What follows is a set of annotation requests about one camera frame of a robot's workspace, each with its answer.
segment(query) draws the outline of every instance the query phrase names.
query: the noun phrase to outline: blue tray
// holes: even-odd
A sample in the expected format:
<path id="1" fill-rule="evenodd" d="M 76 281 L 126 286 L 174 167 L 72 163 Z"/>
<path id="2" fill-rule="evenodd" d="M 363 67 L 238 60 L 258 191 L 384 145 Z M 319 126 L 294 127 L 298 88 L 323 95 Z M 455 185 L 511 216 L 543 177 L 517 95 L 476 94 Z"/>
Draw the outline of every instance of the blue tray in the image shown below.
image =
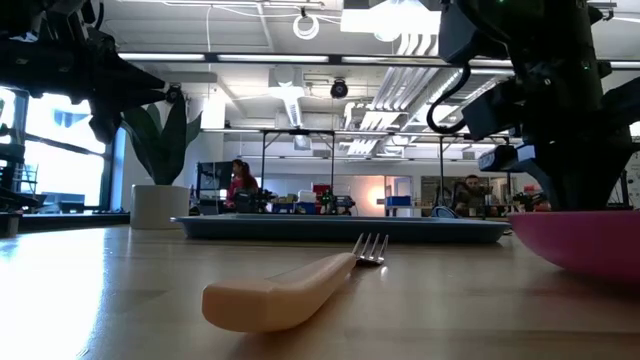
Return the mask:
<path id="1" fill-rule="evenodd" d="M 193 239 L 349 241 L 388 234 L 394 243 L 493 243 L 511 226 L 447 218 L 225 214 L 172 219 Z"/>

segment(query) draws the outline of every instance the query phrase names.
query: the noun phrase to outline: beige fork handle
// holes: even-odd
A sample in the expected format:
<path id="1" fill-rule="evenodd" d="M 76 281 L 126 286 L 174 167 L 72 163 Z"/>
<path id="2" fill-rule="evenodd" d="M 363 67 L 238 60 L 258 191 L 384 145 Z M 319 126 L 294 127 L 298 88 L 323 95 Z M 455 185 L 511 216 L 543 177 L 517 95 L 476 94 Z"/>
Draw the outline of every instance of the beige fork handle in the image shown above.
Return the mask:
<path id="1" fill-rule="evenodd" d="M 309 319 L 355 265 L 355 255 L 343 253 L 263 280 L 211 284 L 202 294 L 202 313 L 231 331 L 289 329 Z"/>

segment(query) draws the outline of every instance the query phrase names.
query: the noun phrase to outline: table surface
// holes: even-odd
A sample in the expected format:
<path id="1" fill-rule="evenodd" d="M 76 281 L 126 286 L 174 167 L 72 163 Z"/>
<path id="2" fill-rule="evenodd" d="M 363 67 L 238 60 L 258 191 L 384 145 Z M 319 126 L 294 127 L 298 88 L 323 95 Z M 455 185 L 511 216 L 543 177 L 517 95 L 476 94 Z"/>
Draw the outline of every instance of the table surface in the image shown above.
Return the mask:
<path id="1" fill-rule="evenodd" d="M 200 312 L 211 282 L 267 277 L 340 244 L 185 240 L 127 227 L 0 240 L 0 359 L 634 359 L 640 296 L 516 238 L 401 246 L 302 326 L 241 334 Z"/>

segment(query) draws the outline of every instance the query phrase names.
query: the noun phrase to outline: woman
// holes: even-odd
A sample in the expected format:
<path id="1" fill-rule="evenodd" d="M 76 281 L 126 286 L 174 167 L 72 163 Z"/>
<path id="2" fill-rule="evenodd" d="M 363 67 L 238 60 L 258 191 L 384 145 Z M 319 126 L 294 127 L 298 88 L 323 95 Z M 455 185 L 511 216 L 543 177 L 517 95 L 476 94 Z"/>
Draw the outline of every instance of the woman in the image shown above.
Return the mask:
<path id="1" fill-rule="evenodd" d="M 238 190 L 245 192 L 254 192 L 258 190 L 258 182 L 256 178 L 251 176 L 251 169 L 249 164 L 242 160 L 233 160 L 233 181 L 227 191 L 227 206 L 235 207 L 234 196 Z"/>

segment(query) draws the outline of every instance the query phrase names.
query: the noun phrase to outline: ceiling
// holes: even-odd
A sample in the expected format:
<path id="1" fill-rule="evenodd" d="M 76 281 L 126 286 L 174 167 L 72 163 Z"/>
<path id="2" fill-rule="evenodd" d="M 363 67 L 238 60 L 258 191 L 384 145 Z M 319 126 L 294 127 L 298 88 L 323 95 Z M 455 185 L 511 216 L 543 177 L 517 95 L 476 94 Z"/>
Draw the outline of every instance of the ceiling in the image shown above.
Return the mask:
<path id="1" fill-rule="evenodd" d="M 342 0 L 325 1 L 323 15 L 340 16 Z M 640 18 L 640 1 L 617 0 L 617 16 Z M 120 51 L 208 51 L 206 18 L 209 7 L 177 7 L 151 2 L 106 1 L 102 30 L 112 34 Z M 234 8 L 257 15 L 255 8 Z M 299 10 L 265 8 L 272 15 L 297 14 Z M 266 18 L 267 32 L 261 19 L 211 8 L 209 34 L 211 52 L 255 53 L 340 53 L 393 54 L 400 41 L 381 42 L 371 34 L 340 32 L 340 26 L 320 22 L 318 35 L 311 40 L 299 39 L 292 31 L 294 17 Z M 640 59 L 640 23 L 623 21 L 600 22 L 593 27 L 594 41 L 601 58 Z M 269 46 L 268 37 L 273 46 Z M 227 105 L 227 116 L 233 123 L 251 125 L 252 119 L 274 119 L 284 112 L 282 100 L 268 96 L 270 65 L 234 64 L 145 64 L 145 69 L 160 77 L 170 73 L 202 73 L 211 71 L 233 99 Z M 388 68 L 360 66 L 300 66 L 305 77 L 307 97 L 300 99 L 304 113 L 342 115 L 348 101 L 368 101 L 375 97 Z M 345 100 L 330 98 L 334 78 L 344 78 L 349 86 Z M 491 75 L 474 75 L 458 94 L 462 99 L 478 87 L 494 79 Z M 192 84 L 194 96 L 206 96 L 209 84 Z"/>

